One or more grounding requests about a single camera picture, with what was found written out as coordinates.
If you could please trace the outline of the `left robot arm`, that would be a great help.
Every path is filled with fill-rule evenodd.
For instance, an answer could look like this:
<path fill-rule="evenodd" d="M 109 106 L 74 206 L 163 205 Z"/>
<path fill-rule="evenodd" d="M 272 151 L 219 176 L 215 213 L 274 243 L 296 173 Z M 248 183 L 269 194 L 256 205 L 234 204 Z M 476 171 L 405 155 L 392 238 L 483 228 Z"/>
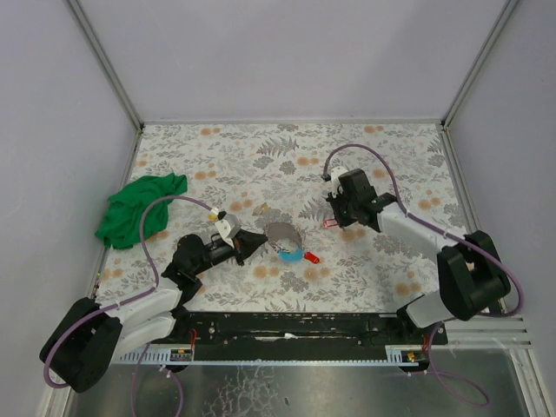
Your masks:
<path fill-rule="evenodd" d="M 210 242 L 185 235 L 157 285 L 123 301 L 98 303 L 89 297 L 76 301 L 40 351 L 45 382 L 77 393 L 87 391 L 113 360 L 172 334 L 185 314 L 184 304 L 202 286 L 199 274 L 227 260 L 241 266 L 267 240 L 264 234 L 243 229 L 230 242 L 219 235 L 212 235 Z"/>

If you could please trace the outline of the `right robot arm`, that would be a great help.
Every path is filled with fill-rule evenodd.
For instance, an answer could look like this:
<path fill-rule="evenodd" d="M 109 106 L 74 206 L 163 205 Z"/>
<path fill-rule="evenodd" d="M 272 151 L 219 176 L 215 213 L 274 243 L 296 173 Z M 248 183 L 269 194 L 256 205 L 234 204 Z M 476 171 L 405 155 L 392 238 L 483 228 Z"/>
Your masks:
<path fill-rule="evenodd" d="M 468 321 L 508 295 L 510 280 L 490 236 L 482 231 L 453 236 L 411 215 L 396 193 L 379 195 L 362 169 L 337 167 L 322 176 L 330 183 L 326 201 L 341 228 L 354 223 L 394 237 L 433 261 L 439 289 L 398 311 L 417 328 L 458 319 Z"/>

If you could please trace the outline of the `red key tag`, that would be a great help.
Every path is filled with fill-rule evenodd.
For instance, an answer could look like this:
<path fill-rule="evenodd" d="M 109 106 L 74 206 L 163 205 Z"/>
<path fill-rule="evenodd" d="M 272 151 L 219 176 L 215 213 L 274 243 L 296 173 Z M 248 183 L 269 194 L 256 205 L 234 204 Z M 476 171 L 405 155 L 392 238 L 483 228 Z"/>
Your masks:
<path fill-rule="evenodd" d="M 338 226 L 338 222 L 332 218 L 332 219 L 326 219 L 324 222 L 324 227 L 325 228 L 332 228 L 332 227 L 337 227 Z"/>

